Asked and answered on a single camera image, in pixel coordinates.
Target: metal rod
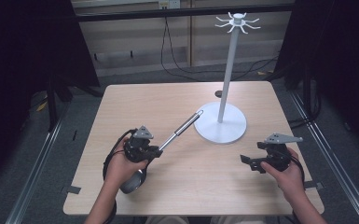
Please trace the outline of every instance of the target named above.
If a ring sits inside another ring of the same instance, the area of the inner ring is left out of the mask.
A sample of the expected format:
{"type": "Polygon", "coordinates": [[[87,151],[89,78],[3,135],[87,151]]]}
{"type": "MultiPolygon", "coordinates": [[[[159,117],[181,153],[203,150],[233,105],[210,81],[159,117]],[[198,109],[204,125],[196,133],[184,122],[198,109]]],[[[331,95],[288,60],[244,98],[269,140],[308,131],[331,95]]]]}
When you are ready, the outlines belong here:
{"type": "MultiPolygon", "coordinates": [[[[304,102],[301,101],[299,95],[295,92],[291,92],[291,97],[295,106],[300,113],[301,117],[306,118],[307,112],[303,108],[304,102]]],[[[328,144],[327,140],[324,138],[322,131],[319,129],[315,121],[309,122],[307,127],[310,130],[311,135],[315,139],[319,149],[321,150],[324,158],[327,161],[327,164],[333,171],[333,174],[336,176],[337,181],[341,185],[342,189],[347,194],[348,199],[351,201],[353,208],[356,210],[359,216],[359,189],[354,185],[351,178],[343,168],[342,164],[339,162],[334,150],[328,144]]]]}
{"type": "Polygon", "coordinates": [[[175,139],[177,136],[179,136],[181,133],[183,133],[188,127],[190,127],[191,124],[196,121],[200,115],[203,113],[203,111],[199,111],[192,115],[184,124],[182,124],[160,147],[159,150],[162,151],[166,146],[168,146],[173,139],[175,139]]]}
{"type": "Polygon", "coordinates": [[[240,27],[234,27],[234,30],[231,33],[231,39],[229,42],[228,63],[226,65],[226,73],[225,73],[225,80],[224,80],[223,90],[222,90],[222,98],[220,99],[219,115],[217,117],[217,122],[219,122],[219,123],[223,122],[223,116],[225,114],[226,102],[227,102],[227,98],[228,98],[228,87],[229,87],[229,82],[231,81],[232,66],[234,64],[235,51],[237,49],[239,33],[240,33],[240,27]]]}
{"type": "Polygon", "coordinates": [[[39,176],[42,173],[43,167],[48,160],[48,155],[52,149],[52,146],[60,132],[60,128],[62,126],[63,118],[65,117],[66,112],[68,111],[69,103],[66,103],[63,112],[60,114],[59,119],[57,120],[56,125],[53,130],[48,133],[45,144],[42,146],[42,149],[39,153],[39,156],[36,159],[34,167],[31,173],[28,176],[28,179],[22,188],[21,194],[17,201],[15,202],[8,218],[6,224],[12,223],[21,223],[23,216],[25,215],[25,211],[28,208],[28,204],[32,199],[34,194],[37,182],[39,180],[39,176]]]}

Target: white pole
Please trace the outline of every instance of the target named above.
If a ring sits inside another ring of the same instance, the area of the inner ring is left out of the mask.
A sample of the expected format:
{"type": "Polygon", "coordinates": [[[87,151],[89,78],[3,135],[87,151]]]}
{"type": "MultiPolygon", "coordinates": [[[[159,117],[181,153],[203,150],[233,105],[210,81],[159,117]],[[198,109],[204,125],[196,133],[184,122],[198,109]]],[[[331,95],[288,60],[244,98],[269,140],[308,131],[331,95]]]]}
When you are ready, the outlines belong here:
{"type": "Polygon", "coordinates": [[[231,39],[229,42],[229,49],[228,49],[228,63],[226,65],[222,98],[220,100],[219,116],[217,118],[217,122],[219,123],[223,122],[223,116],[225,114],[226,101],[228,98],[228,87],[229,87],[229,82],[231,81],[232,66],[234,64],[235,50],[237,49],[239,33],[240,33],[240,29],[238,27],[234,27],[234,30],[231,32],[231,39]]]}

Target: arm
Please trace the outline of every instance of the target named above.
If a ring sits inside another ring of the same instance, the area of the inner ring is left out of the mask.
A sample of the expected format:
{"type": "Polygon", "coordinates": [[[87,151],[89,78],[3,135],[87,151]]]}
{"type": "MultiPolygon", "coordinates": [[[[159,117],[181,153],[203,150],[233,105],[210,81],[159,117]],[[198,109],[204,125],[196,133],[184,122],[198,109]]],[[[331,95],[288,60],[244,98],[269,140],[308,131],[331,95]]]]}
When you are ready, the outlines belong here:
{"type": "MultiPolygon", "coordinates": [[[[297,153],[292,148],[289,147],[288,150],[292,156],[298,159],[297,153]]],[[[327,223],[307,197],[298,166],[290,162],[289,167],[282,172],[277,171],[266,162],[261,162],[261,166],[276,179],[283,191],[284,198],[290,203],[302,224],[327,223]]]]}
{"type": "Polygon", "coordinates": [[[137,170],[146,167],[147,161],[133,163],[127,160],[122,151],[127,140],[128,138],[124,138],[115,149],[116,154],[109,162],[104,184],[85,223],[104,223],[112,212],[120,186],[137,170]]]}

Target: electrical outlet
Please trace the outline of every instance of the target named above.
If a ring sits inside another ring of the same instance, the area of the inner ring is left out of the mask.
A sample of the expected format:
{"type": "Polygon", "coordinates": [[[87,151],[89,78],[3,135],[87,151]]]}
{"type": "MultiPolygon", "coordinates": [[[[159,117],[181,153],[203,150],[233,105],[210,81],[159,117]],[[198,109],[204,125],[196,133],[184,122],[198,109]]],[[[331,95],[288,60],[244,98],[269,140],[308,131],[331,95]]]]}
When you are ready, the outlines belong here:
{"type": "Polygon", "coordinates": [[[170,8],[169,0],[159,0],[159,9],[168,9],[170,8]]]}
{"type": "Polygon", "coordinates": [[[180,0],[170,0],[169,8],[180,8],[180,0]]]}

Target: black cable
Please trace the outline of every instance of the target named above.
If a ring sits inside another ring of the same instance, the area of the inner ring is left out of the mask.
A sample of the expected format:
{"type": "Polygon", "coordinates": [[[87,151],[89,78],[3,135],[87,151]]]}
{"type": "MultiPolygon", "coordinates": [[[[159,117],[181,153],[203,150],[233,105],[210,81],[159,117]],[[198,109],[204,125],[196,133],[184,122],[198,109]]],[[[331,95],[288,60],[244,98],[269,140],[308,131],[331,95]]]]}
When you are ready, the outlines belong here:
{"type": "Polygon", "coordinates": [[[120,151],[116,151],[112,154],[112,157],[115,156],[116,154],[118,154],[119,152],[123,152],[124,150],[120,150],[120,151]]]}
{"type": "Polygon", "coordinates": [[[112,147],[112,150],[110,150],[110,153],[108,156],[114,156],[116,154],[115,149],[118,146],[118,144],[121,142],[121,140],[129,133],[135,133],[136,129],[131,129],[126,131],[123,135],[121,135],[121,137],[119,137],[119,139],[116,141],[115,145],[112,147]]]}
{"type": "Polygon", "coordinates": [[[292,219],[292,218],[290,218],[290,217],[285,217],[288,221],[290,221],[291,223],[293,223],[293,224],[296,224],[296,222],[292,219]]]}
{"type": "Polygon", "coordinates": [[[257,71],[257,70],[259,70],[259,69],[261,69],[261,68],[267,66],[269,63],[271,63],[271,62],[273,62],[273,61],[276,61],[278,57],[279,57],[279,56],[277,55],[277,56],[273,57],[272,59],[260,60],[260,61],[257,61],[257,62],[255,62],[255,63],[253,63],[252,66],[248,69],[247,72],[245,72],[243,75],[241,75],[241,76],[239,76],[239,77],[232,78],[231,81],[235,81],[235,80],[239,79],[240,77],[244,77],[244,76],[248,75],[250,72],[257,71]],[[265,63],[265,64],[264,64],[263,66],[261,66],[261,67],[258,67],[258,68],[255,69],[255,70],[252,70],[252,68],[255,66],[255,64],[261,63],[261,62],[264,62],[264,61],[267,61],[267,63],[265,63]]]}
{"type": "Polygon", "coordinates": [[[303,186],[304,186],[304,183],[305,183],[305,174],[304,174],[304,168],[303,168],[303,166],[301,165],[301,162],[300,162],[296,157],[294,157],[294,156],[292,156],[292,155],[290,155],[290,157],[289,157],[289,156],[287,156],[286,154],[284,154],[284,153],[282,153],[282,152],[280,152],[280,151],[278,151],[278,150],[276,150],[276,149],[271,149],[271,148],[270,148],[269,150],[271,150],[271,151],[273,151],[273,152],[275,152],[275,153],[278,153],[278,154],[280,154],[280,155],[283,156],[283,157],[286,157],[287,159],[289,159],[290,161],[294,162],[295,165],[298,166],[298,169],[300,169],[300,172],[301,172],[301,180],[302,180],[302,183],[303,183],[303,186]]]}
{"type": "Polygon", "coordinates": [[[117,212],[117,202],[116,202],[116,199],[115,199],[115,203],[113,204],[112,211],[110,212],[109,217],[106,219],[104,224],[112,223],[113,219],[116,216],[116,212],[117,212]]]}
{"type": "Polygon", "coordinates": [[[318,116],[321,112],[321,107],[322,107],[322,97],[321,97],[321,93],[319,92],[318,85],[316,85],[316,92],[315,92],[315,97],[314,97],[313,103],[314,103],[313,111],[311,112],[311,114],[309,116],[307,116],[304,119],[288,120],[289,123],[300,122],[298,125],[291,126],[290,129],[293,130],[295,128],[301,127],[310,122],[313,122],[314,120],[316,120],[318,118],[318,116]]]}
{"type": "MultiPolygon", "coordinates": [[[[164,63],[163,63],[163,61],[162,61],[162,52],[163,52],[163,50],[164,50],[165,34],[167,33],[167,28],[168,28],[168,22],[167,22],[167,18],[165,18],[164,36],[162,37],[162,46],[161,46],[161,54],[160,54],[160,62],[161,62],[162,68],[163,68],[168,74],[170,74],[171,76],[175,76],[175,77],[185,77],[185,78],[188,78],[188,79],[191,79],[191,80],[194,80],[194,81],[202,82],[202,80],[198,80],[198,79],[193,78],[193,77],[186,77],[186,76],[181,76],[181,75],[173,74],[173,73],[171,73],[170,71],[168,71],[167,68],[165,68],[164,63]]],[[[169,33],[169,38],[170,38],[170,43],[171,43],[171,51],[172,51],[172,53],[173,53],[173,45],[172,45],[170,33],[169,33]]]]}
{"type": "MultiPolygon", "coordinates": [[[[195,71],[187,71],[187,70],[181,68],[181,67],[177,64],[177,62],[176,62],[176,60],[175,60],[175,58],[174,58],[174,55],[173,55],[173,42],[172,42],[172,39],[171,39],[170,27],[169,27],[169,25],[168,25],[168,20],[167,20],[167,18],[165,18],[165,29],[164,29],[164,36],[163,36],[163,39],[162,39],[160,62],[161,62],[161,66],[163,67],[163,69],[164,69],[168,74],[170,74],[170,75],[172,75],[172,76],[185,77],[185,78],[189,78],[189,79],[192,79],[192,80],[195,80],[195,81],[203,82],[203,80],[199,80],[199,79],[196,79],[196,78],[194,78],[194,77],[186,77],[186,76],[182,76],[182,75],[173,74],[173,73],[171,73],[170,71],[168,71],[168,70],[165,68],[165,66],[164,66],[164,64],[163,64],[163,61],[162,61],[162,52],[163,52],[163,50],[164,50],[165,36],[166,36],[167,33],[168,33],[168,37],[169,37],[169,40],[170,40],[171,55],[172,55],[172,57],[173,57],[173,62],[175,63],[176,67],[177,67],[179,70],[181,70],[181,71],[183,71],[183,72],[185,72],[185,73],[189,73],[189,74],[199,74],[199,73],[207,73],[207,72],[209,72],[209,73],[225,73],[225,72],[226,72],[226,71],[215,71],[215,70],[212,70],[212,71],[196,71],[196,72],[195,72],[195,71]]],[[[253,63],[253,64],[251,65],[251,67],[248,69],[248,71],[246,71],[244,74],[242,74],[242,75],[239,76],[239,77],[233,78],[231,81],[237,80],[237,79],[239,79],[240,77],[244,77],[245,75],[249,74],[250,72],[257,71],[257,70],[259,70],[259,69],[261,69],[261,68],[267,66],[269,63],[271,63],[271,62],[273,62],[273,61],[276,61],[277,58],[278,58],[278,56],[275,56],[275,57],[273,57],[272,59],[257,61],[257,62],[255,62],[255,63],[253,63]],[[261,62],[264,62],[264,61],[267,61],[267,63],[265,63],[265,64],[262,65],[261,67],[258,67],[258,68],[256,68],[256,69],[252,70],[252,68],[253,68],[257,63],[261,63],[261,62]]],[[[243,73],[243,72],[242,72],[242,71],[232,71],[232,73],[243,73]]]]}

